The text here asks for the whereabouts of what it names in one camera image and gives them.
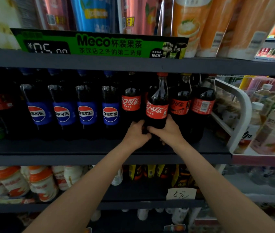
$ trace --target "green label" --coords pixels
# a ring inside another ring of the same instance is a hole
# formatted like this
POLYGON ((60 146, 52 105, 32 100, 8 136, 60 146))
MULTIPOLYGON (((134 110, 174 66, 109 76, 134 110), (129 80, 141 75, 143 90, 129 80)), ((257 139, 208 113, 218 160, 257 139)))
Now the green label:
POLYGON ((12 28, 26 52, 111 55, 143 58, 184 57, 188 38, 12 28))

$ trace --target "person's left hand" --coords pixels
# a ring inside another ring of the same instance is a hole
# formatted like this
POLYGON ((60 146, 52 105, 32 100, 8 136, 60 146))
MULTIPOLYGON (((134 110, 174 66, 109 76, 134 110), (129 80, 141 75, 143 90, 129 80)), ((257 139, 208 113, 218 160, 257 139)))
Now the person's left hand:
POLYGON ((151 134, 142 134, 142 126, 144 122, 144 120, 140 120, 137 123, 132 122, 122 142, 136 150, 149 141, 151 134))

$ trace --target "person's right arm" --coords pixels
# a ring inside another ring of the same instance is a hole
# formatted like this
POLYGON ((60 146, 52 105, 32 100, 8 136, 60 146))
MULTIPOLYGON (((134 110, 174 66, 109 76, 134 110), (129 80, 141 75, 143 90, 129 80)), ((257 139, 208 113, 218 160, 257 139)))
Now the person's right arm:
POLYGON ((147 127, 147 129, 171 146, 183 159, 225 232, 275 232, 275 221, 188 144, 170 115, 163 129, 154 127, 147 127))

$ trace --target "hand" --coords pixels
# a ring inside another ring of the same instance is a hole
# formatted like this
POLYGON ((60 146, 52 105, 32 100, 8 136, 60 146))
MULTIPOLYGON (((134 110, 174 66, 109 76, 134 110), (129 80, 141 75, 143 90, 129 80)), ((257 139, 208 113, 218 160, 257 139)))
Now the hand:
POLYGON ((137 123, 132 122, 122 142, 136 150, 149 141, 151 134, 142 134, 142 126, 144 122, 144 120, 140 120, 137 123))
POLYGON ((178 125, 174 122, 170 114, 168 114, 165 127, 163 129, 148 126, 147 130, 158 136, 164 143, 171 146, 174 151, 177 146, 187 143, 187 141, 183 138, 178 125))

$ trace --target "white bottle cap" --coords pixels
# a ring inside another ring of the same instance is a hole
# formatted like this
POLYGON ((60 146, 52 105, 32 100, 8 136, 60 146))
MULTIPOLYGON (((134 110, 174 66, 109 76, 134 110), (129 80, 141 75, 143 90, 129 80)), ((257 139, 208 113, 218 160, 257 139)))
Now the white bottle cap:
POLYGON ((264 84, 263 85, 263 90, 269 91, 272 88, 272 84, 264 84))
POLYGON ((254 110, 262 110, 264 107, 264 104, 259 102, 252 102, 252 109, 254 110))

